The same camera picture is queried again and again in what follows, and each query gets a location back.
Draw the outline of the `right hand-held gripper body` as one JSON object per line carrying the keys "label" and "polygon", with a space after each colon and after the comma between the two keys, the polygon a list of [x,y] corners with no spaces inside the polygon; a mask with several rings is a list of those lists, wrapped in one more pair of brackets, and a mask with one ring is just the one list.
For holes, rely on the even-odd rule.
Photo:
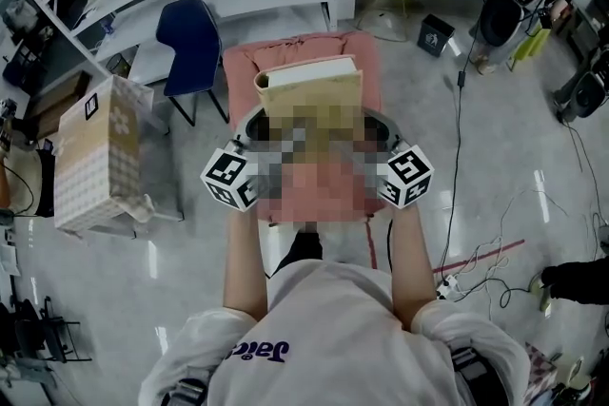
{"label": "right hand-held gripper body", "polygon": [[404,209],[429,190],[434,167],[418,145],[403,139],[377,143],[377,197]]}

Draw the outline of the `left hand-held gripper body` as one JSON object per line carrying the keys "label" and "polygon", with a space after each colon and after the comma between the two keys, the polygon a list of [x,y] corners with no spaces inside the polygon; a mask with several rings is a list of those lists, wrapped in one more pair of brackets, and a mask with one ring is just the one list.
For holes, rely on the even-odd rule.
{"label": "left hand-held gripper body", "polygon": [[258,201],[258,165],[238,140],[217,148],[200,178],[216,202],[232,209],[246,212]]}

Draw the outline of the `pink cushioned armchair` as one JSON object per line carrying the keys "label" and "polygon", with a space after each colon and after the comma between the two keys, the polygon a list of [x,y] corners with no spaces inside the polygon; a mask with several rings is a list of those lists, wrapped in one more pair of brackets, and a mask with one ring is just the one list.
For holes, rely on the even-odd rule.
{"label": "pink cushioned armchair", "polygon": [[[382,109],[380,60],[374,38],[363,32],[312,33],[261,41],[227,49],[223,68],[228,88],[228,109],[233,129],[260,103],[254,79],[261,71],[318,58],[350,55],[363,72],[362,102]],[[385,207],[365,191],[362,176],[351,163],[287,164],[281,199],[262,197],[258,218],[267,223],[355,222]]]}

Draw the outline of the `beige hardcover book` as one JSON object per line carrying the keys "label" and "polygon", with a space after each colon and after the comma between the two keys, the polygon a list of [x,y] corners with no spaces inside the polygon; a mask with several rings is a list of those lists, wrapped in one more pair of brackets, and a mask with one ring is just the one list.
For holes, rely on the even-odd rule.
{"label": "beige hardcover book", "polygon": [[254,86],[264,111],[263,140],[325,150],[331,141],[363,139],[363,72],[352,55],[271,68],[256,75]]}

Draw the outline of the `person's left forearm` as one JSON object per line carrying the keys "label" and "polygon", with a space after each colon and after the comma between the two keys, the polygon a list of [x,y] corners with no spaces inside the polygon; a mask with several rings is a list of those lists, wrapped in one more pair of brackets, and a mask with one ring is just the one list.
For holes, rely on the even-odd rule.
{"label": "person's left forearm", "polygon": [[255,209],[233,210],[228,217],[223,306],[256,321],[267,314],[266,274]]}

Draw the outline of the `person's right forearm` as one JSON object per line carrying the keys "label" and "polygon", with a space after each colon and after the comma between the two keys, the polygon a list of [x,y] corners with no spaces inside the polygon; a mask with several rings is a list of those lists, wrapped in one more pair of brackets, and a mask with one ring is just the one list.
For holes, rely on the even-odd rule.
{"label": "person's right forearm", "polygon": [[415,204],[393,211],[392,235],[393,312],[403,329],[410,331],[417,313],[437,297],[421,217]]}

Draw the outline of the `blue chair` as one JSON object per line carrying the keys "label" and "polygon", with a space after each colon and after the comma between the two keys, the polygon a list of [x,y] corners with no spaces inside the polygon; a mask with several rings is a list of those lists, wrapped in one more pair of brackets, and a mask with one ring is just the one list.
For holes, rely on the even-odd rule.
{"label": "blue chair", "polygon": [[157,25],[156,40],[174,52],[164,94],[178,112],[194,126],[194,118],[186,113],[178,98],[204,92],[228,123],[229,117],[213,93],[222,58],[222,42],[206,3],[177,0],[165,5]]}

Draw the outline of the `dark blue waste bin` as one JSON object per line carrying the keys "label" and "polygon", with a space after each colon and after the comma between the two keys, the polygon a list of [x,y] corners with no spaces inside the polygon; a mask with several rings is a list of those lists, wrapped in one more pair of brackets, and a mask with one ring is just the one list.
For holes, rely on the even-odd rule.
{"label": "dark blue waste bin", "polygon": [[421,24],[417,46],[439,58],[452,39],[455,28],[434,14],[427,14]]}

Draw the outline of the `person's black trousers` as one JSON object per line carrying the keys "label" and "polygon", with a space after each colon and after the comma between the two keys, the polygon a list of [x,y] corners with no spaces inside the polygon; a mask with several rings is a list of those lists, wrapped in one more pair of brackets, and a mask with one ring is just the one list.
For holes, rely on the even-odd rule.
{"label": "person's black trousers", "polygon": [[302,230],[296,234],[289,251],[280,261],[274,274],[297,261],[321,260],[322,258],[323,247],[319,233],[317,231]]}

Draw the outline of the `white power strip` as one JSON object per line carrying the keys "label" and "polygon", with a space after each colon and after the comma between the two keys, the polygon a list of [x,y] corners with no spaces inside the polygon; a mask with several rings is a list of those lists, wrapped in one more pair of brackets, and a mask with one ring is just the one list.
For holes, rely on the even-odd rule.
{"label": "white power strip", "polygon": [[438,300],[451,300],[457,294],[458,282],[452,275],[446,276],[441,280],[440,284],[436,289],[436,296]]}

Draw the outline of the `checkered cloth covered box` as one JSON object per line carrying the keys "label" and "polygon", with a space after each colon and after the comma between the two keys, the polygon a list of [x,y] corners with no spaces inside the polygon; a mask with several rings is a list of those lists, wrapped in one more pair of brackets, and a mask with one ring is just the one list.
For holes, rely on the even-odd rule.
{"label": "checkered cloth covered box", "polygon": [[[84,105],[98,94],[87,121]],[[140,186],[138,109],[151,112],[151,90],[113,75],[92,88],[60,119],[55,147],[54,224],[78,234],[126,214],[149,221],[154,203]]]}

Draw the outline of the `black white backpack unit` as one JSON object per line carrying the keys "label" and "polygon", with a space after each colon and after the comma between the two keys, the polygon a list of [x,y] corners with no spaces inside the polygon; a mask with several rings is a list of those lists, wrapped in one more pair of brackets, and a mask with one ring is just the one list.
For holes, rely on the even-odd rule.
{"label": "black white backpack unit", "polygon": [[609,96],[609,44],[594,48],[575,74],[553,93],[560,123],[587,118]]}
{"label": "black white backpack unit", "polygon": [[498,48],[508,43],[524,21],[544,7],[546,0],[484,0],[478,21],[483,42]]}

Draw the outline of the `person's white shirt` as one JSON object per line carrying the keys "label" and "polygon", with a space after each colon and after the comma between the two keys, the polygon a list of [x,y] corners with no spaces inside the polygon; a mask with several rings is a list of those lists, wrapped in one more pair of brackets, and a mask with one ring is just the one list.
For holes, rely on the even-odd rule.
{"label": "person's white shirt", "polygon": [[522,406],[530,361],[487,318],[447,300],[404,330],[390,278],[355,264],[298,261],[268,285],[256,320],[225,307],[190,317],[143,381],[139,406],[161,406],[185,378],[206,406],[467,406],[452,354],[469,346],[496,369],[509,406]]}

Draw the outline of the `pink checked box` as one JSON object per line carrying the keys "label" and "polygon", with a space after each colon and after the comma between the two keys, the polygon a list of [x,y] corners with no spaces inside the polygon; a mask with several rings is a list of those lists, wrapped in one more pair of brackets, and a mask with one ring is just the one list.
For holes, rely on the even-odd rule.
{"label": "pink checked box", "polygon": [[530,374],[523,404],[529,406],[538,396],[555,387],[558,372],[549,358],[532,344],[526,342],[525,351],[530,360]]}

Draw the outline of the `black metal frame chair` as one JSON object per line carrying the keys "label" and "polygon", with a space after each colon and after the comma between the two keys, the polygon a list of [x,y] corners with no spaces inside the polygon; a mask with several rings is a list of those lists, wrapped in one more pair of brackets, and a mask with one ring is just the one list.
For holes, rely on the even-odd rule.
{"label": "black metal frame chair", "polygon": [[81,322],[55,316],[50,297],[45,297],[44,307],[39,312],[29,300],[18,301],[13,315],[12,328],[19,357],[64,364],[92,361],[90,357],[79,355],[70,331],[71,326],[80,326]]}

